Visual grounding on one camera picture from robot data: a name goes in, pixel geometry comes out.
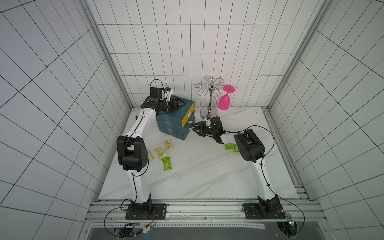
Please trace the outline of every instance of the yellow snack packet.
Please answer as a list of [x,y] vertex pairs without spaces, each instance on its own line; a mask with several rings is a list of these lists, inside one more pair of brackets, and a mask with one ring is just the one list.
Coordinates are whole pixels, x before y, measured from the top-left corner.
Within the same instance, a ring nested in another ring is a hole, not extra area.
[[172,145],[170,144],[170,140],[165,140],[165,141],[163,141],[163,143],[166,146],[166,151],[172,151],[173,150]]
[[159,156],[159,159],[162,159],[164,157],[166,157],[167,155],[163,152],[163,149],[161,149],[161,146],[159,146],[158,148],[155,149],[155,152],[157,153],[157,155]]
[[150,150],[148,150],[148,160],[151,161],[153,159],[153,155]]

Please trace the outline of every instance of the blue storage box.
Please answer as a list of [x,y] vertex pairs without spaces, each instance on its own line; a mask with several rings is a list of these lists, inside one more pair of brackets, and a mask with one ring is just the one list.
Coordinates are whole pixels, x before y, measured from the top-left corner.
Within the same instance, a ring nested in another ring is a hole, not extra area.
[[189,129],[195,123],[195,102],[185,98],[179,99],[185,102],[183,107],[171,114],[159,114],[156,121],[161,132],[185,140]]

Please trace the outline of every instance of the pink wine glass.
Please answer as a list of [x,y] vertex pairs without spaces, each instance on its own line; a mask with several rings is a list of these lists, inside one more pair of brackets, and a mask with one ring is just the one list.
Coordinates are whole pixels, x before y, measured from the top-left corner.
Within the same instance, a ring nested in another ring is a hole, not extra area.
[[224,86],[224,91],[226,91],[227,94],[220,98],[220,101],[218,102],[217,106],[221,110],[228,110],[229,105],[231,104],[231,99],[229,98],[228,94],[233,93],[235,91],[235,88],[231,85],[226,85]]

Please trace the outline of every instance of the marble tabletop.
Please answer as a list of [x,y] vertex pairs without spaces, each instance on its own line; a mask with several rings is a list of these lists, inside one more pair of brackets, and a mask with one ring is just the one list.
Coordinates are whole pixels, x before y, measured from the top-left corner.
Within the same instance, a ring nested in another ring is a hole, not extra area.
[[[139,108],[131,111],[124,132],[135,122]],[[195,109],[195,122],[202,121],[200,108]],[[250,125],[269,126],[261,108],[218,109],[222,126],[226,131],[244,130]],[[273,144],[272,136],[264,129],[251,127],[265,146],[266,152]],[[210,137],[200,137],[192,130],[183,141],[159,131],[154,121],[143,137],[154,159],[149,162],[145,174],[152,199],[254,199],[257,186],[250,169],[240,153],[225,150],[225,145]],[[163,163],[153,151],[171,139],[173,151],[170,156],[172,170],[163,170]],[[270,184],[281,197],[298,197],[280,152],[275,145],[265,157]],[[118,163],[117,152],[113,158],[99,200],[132,199],[132,188],[127,172]]]

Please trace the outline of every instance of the snack packet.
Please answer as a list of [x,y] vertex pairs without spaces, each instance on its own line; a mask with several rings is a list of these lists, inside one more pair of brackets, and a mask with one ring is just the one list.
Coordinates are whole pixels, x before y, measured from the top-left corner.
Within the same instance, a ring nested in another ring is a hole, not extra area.
[[170,140],[165,140],[165,141],[163,141],[163,143],[166,146],[166,151],[172,151],[173,150],[172,145],[170,144]]
[[155,152],[157,153],[157,155],[159,156],[159,159],[162,159],[164,157],[166,157],[167,155],[163,152],[163,149],[161,149],[161,146],[159,146],[158,148],[155,149]]
[[172,166],[170,165],[170,157],[164,157],[161,160],[163,161],[163,164],[164,164],[164,171],[172,169]]
[[235,147],[235,149],[233,150],[234,152],[240,152],[239,151],[239,147],[237,146],[237,144],[234,144],[233,146]]
[[232,143],[226,143],[226,144],[225,144],[225,149],[226,149],[226,150],[228,150],[228,149],[233,149]]
[[148,150],[148,160],[151,161],[153,159],[153,155],[150,150]]

